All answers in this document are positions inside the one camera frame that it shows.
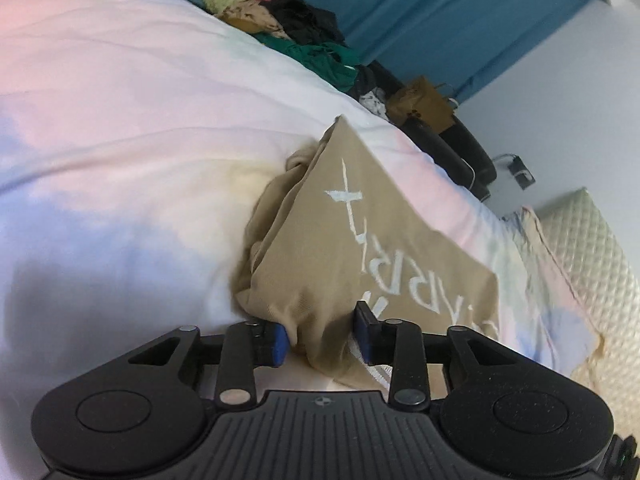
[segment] black power adapter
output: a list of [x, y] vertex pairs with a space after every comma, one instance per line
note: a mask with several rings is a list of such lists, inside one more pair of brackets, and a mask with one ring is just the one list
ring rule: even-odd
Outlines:
[[508, 168], [521, 189], [527, 189], [527, 187], [536, 183], [536, 179], [519, 156], [513, 157], [513, 162], [508, 165]]

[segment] quilted cushion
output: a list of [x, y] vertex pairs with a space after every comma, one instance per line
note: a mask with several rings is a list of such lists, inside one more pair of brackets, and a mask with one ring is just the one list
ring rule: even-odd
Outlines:
[[618, 433], [640, 434], [640, 283], [586, 189], [539, 216], [549, 247], [604, 336], [572, 378], [607, 402]]

